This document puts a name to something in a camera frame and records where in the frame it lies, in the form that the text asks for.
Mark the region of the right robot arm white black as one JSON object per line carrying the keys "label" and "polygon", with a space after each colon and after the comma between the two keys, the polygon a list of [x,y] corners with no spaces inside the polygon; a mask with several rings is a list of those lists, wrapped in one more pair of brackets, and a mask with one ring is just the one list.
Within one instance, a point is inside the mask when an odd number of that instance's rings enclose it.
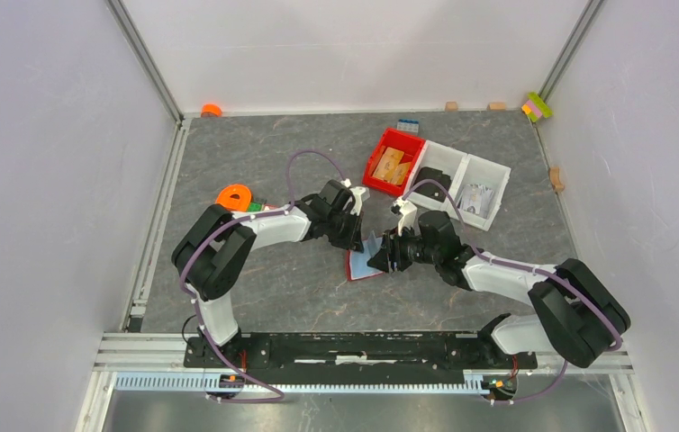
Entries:
{"label": "right robot arm white black", "polygon": [[431,265],[448,285],[530,306],[528,316],[503,314],[481,330],[477,353],[490,367],[513,355],[554,351],[586,368],[620,349],[630,327],[628,313],[584,262],[533,265],[492,255],[462,242],[443,211],[424,212],[416,229],[387,230],[373,241],[367,263],[385,273]]}

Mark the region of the red leather card holder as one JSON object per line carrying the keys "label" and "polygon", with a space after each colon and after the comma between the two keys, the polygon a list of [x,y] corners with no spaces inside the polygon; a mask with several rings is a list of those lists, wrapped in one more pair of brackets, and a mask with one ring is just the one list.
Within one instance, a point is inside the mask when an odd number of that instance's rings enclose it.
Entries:
{"label": "red leather card holder", "polygon": [[368,264],[368,261],[380,251],[382,243],[383,237],[375,234],[374,231],[371,231],[368,237],[361,242],[363,246],[361,252],[353,250],[348,252],[346,275],[349,282],[375,277],[383,273],[382,270]]}

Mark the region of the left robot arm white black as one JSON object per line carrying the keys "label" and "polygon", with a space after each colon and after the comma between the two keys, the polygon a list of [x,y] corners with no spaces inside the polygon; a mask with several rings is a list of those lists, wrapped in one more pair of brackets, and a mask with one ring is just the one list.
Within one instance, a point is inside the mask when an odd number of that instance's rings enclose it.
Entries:
{"label": "left robot arm white black", "polygon": [[363,203],[369,191],[330,180],[318,192],[270,211],[229,211],[209,206],[171,254],[180,288],[190,296],[207,338],[205,353],[218,366],[240,357],[231,289],[249,254],[281,243],[326,238],[335,248],[363,249]]}

